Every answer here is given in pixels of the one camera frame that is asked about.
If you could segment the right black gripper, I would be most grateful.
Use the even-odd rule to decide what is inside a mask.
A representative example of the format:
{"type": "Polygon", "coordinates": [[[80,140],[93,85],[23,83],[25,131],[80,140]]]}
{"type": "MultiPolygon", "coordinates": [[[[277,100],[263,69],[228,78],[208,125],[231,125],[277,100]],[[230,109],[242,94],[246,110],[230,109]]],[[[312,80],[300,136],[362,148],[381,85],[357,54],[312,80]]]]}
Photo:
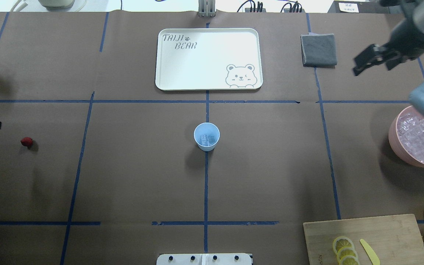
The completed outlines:
{"type": "Polygon", "coordinates": [[[355,77],[370,67],[385,62],[388,71],[406,60],[414,60],[424,54],[424,15],[411,15],[392,30],[390,39],[383,46],[370,44],[354,58],[352,71],[355,77]]]}

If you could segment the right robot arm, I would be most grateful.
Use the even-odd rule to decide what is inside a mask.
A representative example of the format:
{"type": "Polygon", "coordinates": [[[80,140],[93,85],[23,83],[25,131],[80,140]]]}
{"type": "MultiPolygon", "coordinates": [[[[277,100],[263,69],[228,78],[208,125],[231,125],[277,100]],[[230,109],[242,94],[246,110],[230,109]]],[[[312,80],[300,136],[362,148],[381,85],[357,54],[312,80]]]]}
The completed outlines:
{"type": "MultiPolygon", "coordinates": [[[[399,6],[404,20],[390,34],[387,43],[370,44],[355,56],[352,71],[355,76],[370,67],[384,64],[387,70],[417,60],[424,74],[424,0],[379,0],[383,7],[399,6]]],[[[424,81],[410,94],[409,102],[424,116],[424,81]]]]}

